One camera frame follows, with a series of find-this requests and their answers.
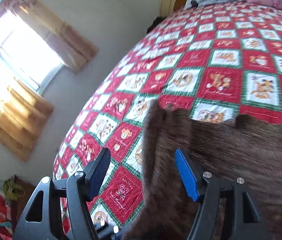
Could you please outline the colourful clutter pile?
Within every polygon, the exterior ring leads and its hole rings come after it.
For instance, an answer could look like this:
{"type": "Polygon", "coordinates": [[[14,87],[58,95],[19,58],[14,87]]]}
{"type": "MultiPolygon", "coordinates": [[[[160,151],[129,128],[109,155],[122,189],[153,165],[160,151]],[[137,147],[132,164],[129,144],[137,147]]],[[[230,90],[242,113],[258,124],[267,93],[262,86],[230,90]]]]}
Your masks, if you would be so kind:
{"type": "Polygon", "coordinates": [[[35,186],[17,176],[0,180],[0,237],[12,239],[35,186]]]}

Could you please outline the red patchwork bedspread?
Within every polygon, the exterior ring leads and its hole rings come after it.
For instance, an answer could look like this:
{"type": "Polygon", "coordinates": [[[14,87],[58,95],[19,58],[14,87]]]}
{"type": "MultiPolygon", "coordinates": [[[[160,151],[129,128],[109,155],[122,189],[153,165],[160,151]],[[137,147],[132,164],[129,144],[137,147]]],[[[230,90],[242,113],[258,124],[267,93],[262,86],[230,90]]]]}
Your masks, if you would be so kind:
{"type": "Polygon", "coordinates": [[[180,9],[114,67],[53,165],[54,179],[64,179],[110,150],[100,193],[88,204],[95,223],[123,225],[142,206],[140,131],[152,99],[200,121],[241,113],[282,124],[282,10],[245,2],[180,9]]]}

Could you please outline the brown knitted sweater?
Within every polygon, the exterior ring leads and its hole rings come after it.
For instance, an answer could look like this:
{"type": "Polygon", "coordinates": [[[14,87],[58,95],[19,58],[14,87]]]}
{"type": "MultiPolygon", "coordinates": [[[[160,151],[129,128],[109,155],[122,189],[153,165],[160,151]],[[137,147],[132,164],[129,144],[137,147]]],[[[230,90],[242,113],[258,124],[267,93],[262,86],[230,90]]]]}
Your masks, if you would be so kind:
{"type": "Polygon", "coordinates": [[[144,206],[124,239],[186,239],[198,210],[175,164],[183,148],[214,178],[243,178],[272,239],[282,239],[282,125],[250,115],[218,124],[150,102],[142,128],[144,206]]]}

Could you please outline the black object beside bed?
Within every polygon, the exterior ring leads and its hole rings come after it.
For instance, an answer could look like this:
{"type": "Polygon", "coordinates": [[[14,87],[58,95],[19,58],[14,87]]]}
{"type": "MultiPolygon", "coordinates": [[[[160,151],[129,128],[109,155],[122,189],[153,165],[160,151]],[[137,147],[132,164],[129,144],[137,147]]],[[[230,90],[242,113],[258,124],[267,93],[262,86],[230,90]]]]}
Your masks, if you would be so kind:
{"type": "Polygon", "coordinates": [[[155,29],[155,28],[157,27],[157,25],[159,25],[160,23],[162,23],[164,20],[165,20],[165,17],[157,17],[157,18],[153,21],[152,25],[150,25],[150,26],[148,27],[146,33],[148,34],[148,33],[152,32],[153,29],[155,29]]]}

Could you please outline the side window near curtain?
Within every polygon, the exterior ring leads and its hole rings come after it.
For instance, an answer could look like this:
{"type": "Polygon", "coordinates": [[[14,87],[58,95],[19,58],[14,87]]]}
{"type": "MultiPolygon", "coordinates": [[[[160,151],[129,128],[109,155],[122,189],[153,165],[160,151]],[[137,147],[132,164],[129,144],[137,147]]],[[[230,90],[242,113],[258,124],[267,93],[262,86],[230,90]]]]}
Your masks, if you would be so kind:
{"type": "Polygon", "coordinates": [[[0,60],[0,143],[28,161],[54,106],[28,88],[0,60]]]}

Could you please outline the side window beige curtain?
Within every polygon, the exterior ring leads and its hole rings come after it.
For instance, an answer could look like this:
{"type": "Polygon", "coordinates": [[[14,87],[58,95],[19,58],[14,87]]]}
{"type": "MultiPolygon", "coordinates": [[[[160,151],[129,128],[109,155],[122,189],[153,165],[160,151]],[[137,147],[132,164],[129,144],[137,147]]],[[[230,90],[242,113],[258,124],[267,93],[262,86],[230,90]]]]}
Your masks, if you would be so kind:
{"type": "Polygon", "coordinates": [[[99,52],[41,0],[5,0],[5,7],[29,25],[72,72],[80,72],[99,52]]]}

